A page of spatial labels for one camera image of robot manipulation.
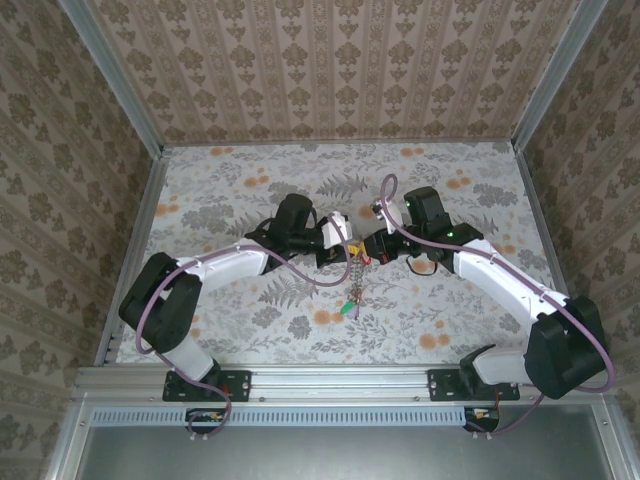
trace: metal frame edge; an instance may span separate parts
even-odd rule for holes
[[[60,5],[78,31],[149,155],[154,161],[158,160],[162,155],[161,136],[103,35],[88,3],[85,0],[60,0]]]
[[[527,193],[527,197],[529,198],[531,212],[533,213],[533,218],[536,222],[538,235],[540,235],[540,240],[542,241],[542,248],[544,248],[544,252],[547,255],[547,263],[549,264],[549,270],[551,271],[551,277],[553,278],[554,287],[561,293],[568,295],[569,290],[567,288],[567,283],[564,280],[562,268],[560,267],[560,262],[558,260],[558,255],[556,254],[556,249],[553,246],[551,234],[549,233],[549,228],[547,227],[547,222],[544,218],[544,214],[542,213],[542,206],[540,205],[540,200],[536,193],[536,187],[533,184],[533,178],[531,178],[531,172],[529,171],[527,160],[522,150],[516,149],[515,154],[516,163],[518,164],[518,168],[520,169],[520,176],[522,177],[522,181],[524,183],[524,190]]]
[[[120,305],[125,292],[133,283],[135,275],[138,273],[138,268],[142,263],[147,238],[149,237],[149,232],[151,231],[151,225],[153,223],[153,213],[156,210],[158,199],[162,192],[162,186],[168,164],[168,158],[163,155],[159,161],[153,162],[151,165],[151,171],[149,172],[147,185],[145,186],[144,194],[142,195],[142,201],[140,202],[136,222],[133,226],[133,231],[131,232],[131,239],[129,240],[127,253],[124,257],[122,270],[120,271],[118,283],[116,284],[116,289],[113,293],[111,306],[107,313],[107,320],[104,325],[104,331],[102,332],[102,338],[100,339],[98,351],[96,352],[94,360],[94,365],[96,366],[102,365],[105,362],[112,335],[120,323],[118,306]]]
[[[615,480],[640,479],[638,453],[634,448],[620,406],[603,401],[591,408],[613,478]]]
[[[607,3],[607,0],[589,0],[578,4],[513,132],[516,150],[524,150],[529,143]]]

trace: small object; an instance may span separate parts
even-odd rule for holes
[[[346,315],[355,306],[356,306],[356,302],[349,300],[347,303],[344,304],[344,307],[340,309],[340,313],[342,315]]]
[[[347,318],[351,320],[355,320],[358,318],[358,313],[360,312],[360,307],[358,305],[354,305],[354,307],[347,313]]]

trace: table surface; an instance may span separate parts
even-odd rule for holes
[[[321,144],[182,147],[172,151],[146,256],[199,255],[228,246],[273,216],[287,193],[308,196],[319,216],[347,214],[360,237],[383,227],[368,205],[388,173],[398,195],[422,186],[440,192],[454,222],[468,222],[504,256],[552,286],[511,145],[504,143]],[[312,256],[294,263],[328,281]],[[426,257],[414,268],[430,268]],[[404,258],[364,270],[357,319],[339,312],[352,281],[316,288],[279,268],[203,296],[191,335],[221,363],[457,363],[476,348],[525,341],[518,323],[480,288],[439,269],[410,273]],[[119,363],[159,361],[135,351],[125,329]]]

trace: wire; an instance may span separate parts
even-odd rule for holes
[[[389,183],[389,180],[393,180],[394,183],[393,183],[393,189],[391,191],[391,194],[387,196],[385,191],[387,189],[387,183]],[[413,240],[414,242],[419,243],[421,245],[426,245],[428,247],[435,247],[435,248],[443,248],[445,250],[453,250],[454,252],[472,253],[474,255],[478,255],[480,257],[490,259],[494,263],[498,264],[500,267],[502,267],[504,270],[506,270],[508,273],[514,276],[517,280],[519,280],[523,285],[529,288],[529,290],[531,290],[533,293],[538,295],[540,297],[540,301],[547,302],[549,305],[551,305],[560,313],[562,313],[562,315],[564,315],[565,318],[569,320],[569,322],[571,322],[571,324],[576,329],[578,329],[578,331],[582,333],[587,338],[587,340],[589,340],[589,342],[591,342],[593,347],[602,357],[602,361],[604,362],[605,368],[607,370],[607,381],[604,383],[604,385],[600,387],[576,387],[576,390],[580,392],[587,392],[587,393],[603,393],[611,389],[611,387],[613,387],[613,384],[615,383],[615,380],[616,380],[615,368],[613,366],[613,362],[611,361],[611,358],[607,354],[607,351],[604,349],[602,345],[600,345],[600,342],[598,341],[598,339],[584,325],[582,325],[577,318],[575,318],[570,312],[568,312],[567,309],[564,308],[564,306],[562,306],[555,299],[546,296],[545,290],[538,287],[535,283],[531,282],[527,277],[525,277],[520,272],[518,272],[516,268],[511,266],[508,262],[503,261],[500,257],[493,256],[487,252],[483,252],[482,250],[424,240],[420,237],[416,237],[415,235],[412,235],[411,233],[407,232],[404,228],[402,228],[401,225],[398,225],[398,222],[396,222],[393,219],[387,207],[387,202],[393,198],[393,195],[395,195],[397,188],[398,188],[398,177],[396,177],[393,173],[390,173],[389,175],[387,175],[382,181],[382,185],[380,186],[380,204],[382,205],[382,209],[384,210],[384,213],[387,219],[389,220],[391,225],[393,225],[396,228],[397,231],[399,231],[402,235],[404,235],[408,239]]]
[[[233,247],[225,248],[223,250],[218,250],[217,252],[212,252],[212,253],[209,253],[207,255],[203,255],[202,257],[196,257],[195,260],[193,260],[191,262],[187,262],[184,265],[181,265],[180,267],[178,267],[175,270],[173,270],[169,275],[167,275],[167,277],[160,283],[160,285],[158,285],[158,288],[151,295],[151,298],[149,299],[149,302],[145,306],[145,309],[143,310],[142,315],[140,316],[140,321],[138,322],[138,326],[136,328],[135,343],[136,343],[136,349],[138,350],[138,352],[140,352],[143,355],[147,355],[147,354],[153,352],[153,348],[144,348],[142,346],[142,332],[144,331],[144,327],[145,327],[145,324],[147,323],[147,319],[149,318],[149,314],[151,313],[151,310],[153,309],[153,306],[155,305],[155,303],[158,301],[158,298],[160,297],[160,294],[165,290],[165,288],[167,288],[167,286],[169,286],[169,284],[173,281],[173,279],[176,278],[178,275],[180,275],[185,270],[188,270],[189,268],[195,267],[196,265],[198,265],[201,262],[206,262],[208,260],[212,260],[214,258],[221,257],[221,256],[226,255],[228,253],[234,253],[234,252],[266,253],[267,255],[270,255],[273,258],[275,258],[276,260],[278,260],[278,262],[280,262],[282,265],[287,267],[289,270],[291,270],[293,273],[298,275],[300,278],[306,280],[307,282],[309,282],[309,283],[311,283],[313,285],[316,285],[318,287],[335,287],[336,285],[340,285],[347,278],[349,278],[349,275],[351,273],[351,255],[349,255],[349,246],[347,245],[347,240],[344,238],[344,235],[342,234],[342,231],[340,231],[340,228],[338,227],[338,225],[336,224],[335,220],[333,219],[333,216],[330,215],[328,217],[328,220],[331,223],[331,225],[333,225],[333,228],[335,228],[337,233],[338,233],[338,237],[340,238],[340,243],[342,244],[342,248],[344,249],[345,257],[346,257],[346,260],[347,260],[347,267],[345,269],[345,272],[342,275],[342,277],[340,277],[338,280],[334,280],[333,282],[319,282],[318,280],[310,278],[307,275],[305,275],[304,273],[302,273],[300,270],[298,270],[296,267],[294,267],[292,264],[290,264],[283,257],[278,255],[277,253],[269,250],[268,248],[264,248],[264,247],[262,247],[260,245],[236,245],[236,246],[233,246]],[[156,355],[164,363],[166,363],[170,368],[173,368],[176,371],[176,373],[185,382],[190,383],[191,385],[193,385],[195,387],[204,388],[206,390],[211,390],[212,392],[214,392],[217,395],[219,395],[220,397],[222,397],[222,399],[225,402],[225,415],[222,418],[222,420],[220,421],[220,424],[213,430],[213,432],[211,432],[211,435],[216,435],[217,433],[219,433],[222,430],[222,428],[224,428],[226,423],[229,421],[229,417],[231,415],[231,399],[229,398],[229,396],[226,393],[224,393],[222,390],[220,390],[219,388],[214,387],[213,385],[208,385],[206,383],[198,382],[197,380],[193,380],[193,379],[189,378],[184,372],[182,372],[180,369],[178,369],[168,358],[166,358],[165,356],[163,356],[162,354],[157,353],[157,352],[156,352]]]
[[[496,403],[493,404],[493,408],[495,408],[498,415],[500,415],[500,391],[498,390],[498,387],[496,387]]]
[[[261,221],[256,227],[256,230],[262,230],[265,227],[265,225],[271,223],[272,220],[273,218],[267,218],[266,220]]]
[[[533,402],[533,404],[531,404],[531,407],[529,408],[529,410],[527,410],[519,419],[517,419],[512,424],[510,424],[510,425],[508,425],[508,426],[506,426],[504,428],[501,428],[500,430],[498,430],[496,432],[487,432],[480,425],[478,425],[477,423],[474,423],[474,422],[472,422],[470,420],[467,420],[467,425],[471,425],[473,428],[475,428],[479,432],[490,434],[493,437],[495,437],[496,435],[502,435],[502,434],[505,434],[507,432],[510,432],[511,430],[516,428],[518,425],[520,425],[522,422],[524,422],[527,419],[527,417],[529,415],[531,415],[531,413],[536,408],[538,408],[538,406],[540,406],[540,404],[542,403],[542,400],[544,400],[544,395],[540,394],[540,396],[536,399],[536,401]]]
[[[431,273],[419,273],[419,272],[416,272],[413,269],[413,266],[411,265],[411,263],[409,262],[409,258],[410,257],[411,257],[411,255],[408,255],[407,258],[405,258],[405,262],[407,263],[407,266],[409,267],[409,270],[411,270],[411,273],[413,273],[414,275],[418,275],[419,277],[430,277],[432,275],[435,275],[436,272],[438,271],[438,263],[436,262],[435,263],[435,267],[433,269],[433,272],[431,272]]]

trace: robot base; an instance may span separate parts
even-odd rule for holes
[[[249,370],[217,370],[213,368],[200,382],[219,388],[229,395],[232,402],[249,401],[251,393],[251,372]],[[211,390],[191,385],[175,372],[167,373],[162,400],[164,402],[224,402],[219,395]]]

